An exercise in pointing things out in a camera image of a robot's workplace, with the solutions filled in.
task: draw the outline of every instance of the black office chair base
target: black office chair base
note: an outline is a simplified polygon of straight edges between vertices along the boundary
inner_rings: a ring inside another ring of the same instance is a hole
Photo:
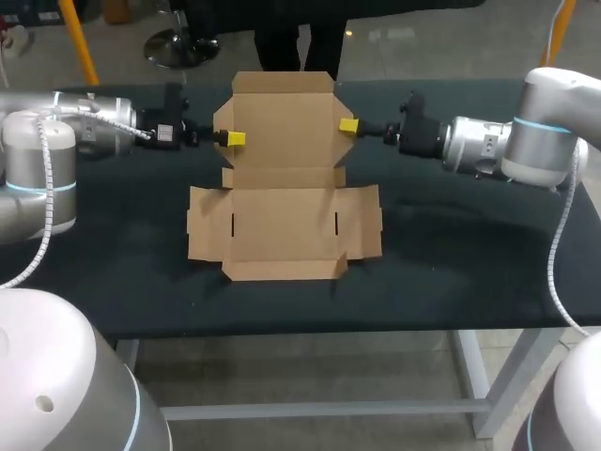
[[[162,30],[144,46],[144,56],[157,66],[170,69],[195,68],[219,53],[216,39],[201,39],[191,44],[175,30]]]

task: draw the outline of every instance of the black pants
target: black pants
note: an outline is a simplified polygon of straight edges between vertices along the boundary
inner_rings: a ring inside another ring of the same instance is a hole
[[[324,70],[336,80],[346,27],[346,21],[311,24],[311,45],[304,65],[305,70]],[[254,45],[263,70],[301,70],[298,38],[297,26],[256,30]]]

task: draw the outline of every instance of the gray floor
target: gray floor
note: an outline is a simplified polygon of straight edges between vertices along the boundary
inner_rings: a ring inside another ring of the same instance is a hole
[[[134,25],[85,28],[104,84],[190,84],[258,70],[251,33],[223,36],[217,60],[185,73],[152,67],[141,57],[145,40],[169,25],[147,14]],[[488,0],[482,7],[425,11],[348,24],[341,80],[521,77],[545,47],[555,0]],[[601,5],[581,0],[559,66],[601,77]],[[308,30],[301,30],[306,52]],[[36,30],[21,59],[7,61],[17,87],[82,85],[84,78],[62,27]],[[601,211],[601,162],[586,183]],[[480,332],[492,380],[519,331]],[[567,333],[568,346],[578,342]],[[276,449],[491,450],[511,449],[517,428],[567,349],[558,345],[494,443],[476,442],[461,415],[260,421],[172,425],[176,451]],[[446,333],[327,334],[148,340],[137,374],[162,405],[293,400],[458,397],[461,384]]]

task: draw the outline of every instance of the black table surface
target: black table surface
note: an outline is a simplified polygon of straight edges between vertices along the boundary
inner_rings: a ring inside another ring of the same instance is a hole
[[[511,120],[520,81],[349,82],[339,98],[357,115],[398,118],[411,89],[428,114]],[[156,106],[162,89],[105,87]],[[227,86],[187,87],[189,117],[210,123]],[[206,146],[78,167],[78,218],[51,241],[26,287],[80,308],[110,338],[221,334],[555,327],[546,262],[563,198],[548,191],[445,173],[377,141],[343,160],[349,186],[377,183],[383,257],[351,262],[335,281],[230,282],[220,264],[187,259],[190,186],[217,188],[222,158]],[[34,255],[2,248],[8,279]],[[601,322],[601,221],[583,187],[556,262],[558,291],[583,325]]]

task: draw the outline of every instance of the flat cardboard box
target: flat cardboard box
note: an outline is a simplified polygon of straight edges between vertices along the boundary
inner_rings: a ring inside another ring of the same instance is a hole
[[[241,72],[215,130],[246,133],[219,148],[227,190],[191,188],[190,259],[221,261],[238,280],[332,279],[382,254],[377,185],[345,188],[335,167],[353,145],[352,114],[325,72]]]

